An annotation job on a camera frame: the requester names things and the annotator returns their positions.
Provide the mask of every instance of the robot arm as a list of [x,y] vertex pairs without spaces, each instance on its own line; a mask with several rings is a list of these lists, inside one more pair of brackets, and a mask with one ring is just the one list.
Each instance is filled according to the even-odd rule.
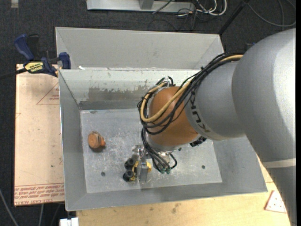
[[296,224],[295,34],[291,29],[267,37],[243,56],[218,56],[180,87],[164,81],[149,91],[139,110],[154,166],[170,170],[160,152],[200,136],[246,135]]

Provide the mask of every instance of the metal base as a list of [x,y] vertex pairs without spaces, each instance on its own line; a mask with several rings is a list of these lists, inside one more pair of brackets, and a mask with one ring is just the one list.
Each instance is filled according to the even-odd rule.
[[[166,1],[154,1],[151,9],[141,9],[139,0],[87,0],[87,9],[155,12],[166,3]],[[194,5],[191,2],[171,2],[160,12],[177,13],[184,8],[193,10]]]

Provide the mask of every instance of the yellow clamp label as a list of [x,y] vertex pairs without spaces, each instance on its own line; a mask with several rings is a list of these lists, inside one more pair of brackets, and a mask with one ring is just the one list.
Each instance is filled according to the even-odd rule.
[[25,69],[33,73],[38,70],[42,70],[43,63],[42,62],[30,62],[27,65],[25,65]]

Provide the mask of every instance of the blue clamp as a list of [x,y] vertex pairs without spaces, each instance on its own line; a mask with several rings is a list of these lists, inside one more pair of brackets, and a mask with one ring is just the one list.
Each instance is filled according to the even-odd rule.
[[[24,55],[27,59],[26,63],[23,64],[24,69],[26,69],[29,73],[45,73],[56,77],[57,69],[54,68],[52,64],[49,63],[47,58],[42,57],[40,59],[40,63],[42,62],[43,65],[39,64],[39,61],[34,61],[34,55],[31,52],[26,39],[27,39],[26,34],[21,34],[14,41],[14,45],[18,50],[18,52]],[[60,53],[59,57],[56,58],[55,60],[57,59],[62,61],[63,69],[71,69],[70,57],[66,52]]]

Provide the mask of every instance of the metal stand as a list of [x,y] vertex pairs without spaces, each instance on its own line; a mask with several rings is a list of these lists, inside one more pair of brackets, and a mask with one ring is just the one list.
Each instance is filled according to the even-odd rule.
[[[155,12],[165,6],[168,1],[155,0],[87,0],[88,10],[120,10]],[[178,12],[180,9],[194,9],[190,2],[170,2],[160,12]]]

